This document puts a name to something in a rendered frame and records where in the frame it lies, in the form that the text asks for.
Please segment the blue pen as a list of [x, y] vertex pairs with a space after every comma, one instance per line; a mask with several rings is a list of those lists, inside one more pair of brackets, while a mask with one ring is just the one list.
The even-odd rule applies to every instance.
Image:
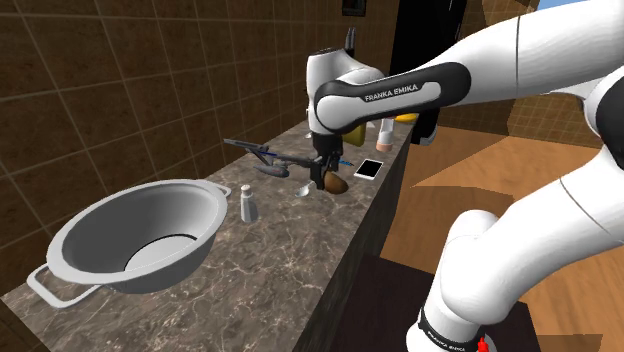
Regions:
[[318, 163], [318, 164], [321, 163], [320, 160], [310, 159], [306, 157], [293, 156], [293, 155], [283, 155], [283, 154], [264, 152], [264, 151], [260, 151], [260, 154], [270, 156], [270, 157], [273, 157], [275, 159], [279, 159], [282, 161], [291, 162], [302, 167], [310, 167], [313, 163]]

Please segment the grey spaceship model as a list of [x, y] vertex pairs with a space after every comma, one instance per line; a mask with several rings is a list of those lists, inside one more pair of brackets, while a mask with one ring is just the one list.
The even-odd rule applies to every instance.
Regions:
[[275, 159], [270, 156], [261, 155], [260, 151], [270, 152], [268, 145], [255, 144], [234, 139], [224, 139], [224, 142], [232, 146], [243, 148], [248, 153], [255, 155], [261, 161], [261, 165], [255, 165], [254, 168], [269, 176], [287, 178], [290, 175], [288, 167], [290, 165], [297, 165], [291, 162]]

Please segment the grey salt shaker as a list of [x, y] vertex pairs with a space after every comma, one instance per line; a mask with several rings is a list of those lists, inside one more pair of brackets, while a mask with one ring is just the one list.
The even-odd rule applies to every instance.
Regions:
[[258, 210], [249, 184], [242, 185], [240, 195], [241, 220], [245, 223], [255, 222], [258, 219]]

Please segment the black tall cabinet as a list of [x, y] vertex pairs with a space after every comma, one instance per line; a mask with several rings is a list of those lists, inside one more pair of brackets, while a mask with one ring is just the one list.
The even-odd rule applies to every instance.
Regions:
[[467, 0], [400, 0], [389, 75], [416, 69], [457, 42]]

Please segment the large grey two-handled bowl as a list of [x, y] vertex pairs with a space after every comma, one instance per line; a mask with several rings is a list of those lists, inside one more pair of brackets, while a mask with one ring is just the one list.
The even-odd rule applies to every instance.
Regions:
[[167, 289], [205, 260], [227, 214], [230, 193], [204, 179], [169, 179], [107, 196], [56, 233], [42, 266], [86, 291], [62, 300], [35, 273], [26, 283], [57, 309], [71, 307], [101, 287], [125, 294]]

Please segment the yellow container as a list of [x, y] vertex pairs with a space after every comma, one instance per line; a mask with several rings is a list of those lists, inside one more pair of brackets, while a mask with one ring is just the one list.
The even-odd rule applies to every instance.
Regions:
[[344, 143], [361, 147], [365, 143], [366, 138], [366, 125], [362, 124], [353, 129], [352, 131], [343, 134], [342, 140]]

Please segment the dark wall picture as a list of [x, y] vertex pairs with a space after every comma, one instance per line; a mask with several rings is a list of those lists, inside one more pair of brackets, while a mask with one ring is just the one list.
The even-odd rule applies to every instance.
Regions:
[[366, 15], [367, 0], [341, 0], [341, 13], [343, 16], [364, 17]]

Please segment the white smartphone with black screen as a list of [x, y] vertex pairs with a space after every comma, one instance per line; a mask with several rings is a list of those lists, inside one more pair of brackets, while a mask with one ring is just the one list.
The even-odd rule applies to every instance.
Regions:
[[354, 172], [354, 176], [366, 180], [374, 180], [384, 163], [372, 159], [364, 159]]

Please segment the dark robot stand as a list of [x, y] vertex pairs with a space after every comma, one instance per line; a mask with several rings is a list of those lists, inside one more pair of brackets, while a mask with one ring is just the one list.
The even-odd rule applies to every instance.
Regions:
[[[417, 321], [433, 275], [364, 255], [329, 352], [407, 352], [406, 333]], [[541, 352], [528, 305], [484, 328], [498, 352]]]

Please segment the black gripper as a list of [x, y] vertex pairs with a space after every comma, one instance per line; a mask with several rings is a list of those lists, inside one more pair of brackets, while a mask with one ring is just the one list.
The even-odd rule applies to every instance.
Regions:
[[343, 140], [340, 135], [322, 135], [313, 132], [312, 143], [321, 161], [315, 162], [310, 168], [310, 179], [318, 190], [325, 189], [325, 175], [327, 170], [339, 170], [343, 155]]

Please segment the white and pink bottle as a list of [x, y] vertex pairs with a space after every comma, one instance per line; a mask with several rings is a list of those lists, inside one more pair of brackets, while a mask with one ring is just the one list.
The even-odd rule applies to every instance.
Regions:
[[393, 147], [394, 119], [381, 120], [380, 130], [376, 142], [376, 149], [380, 152], [390, 152]]

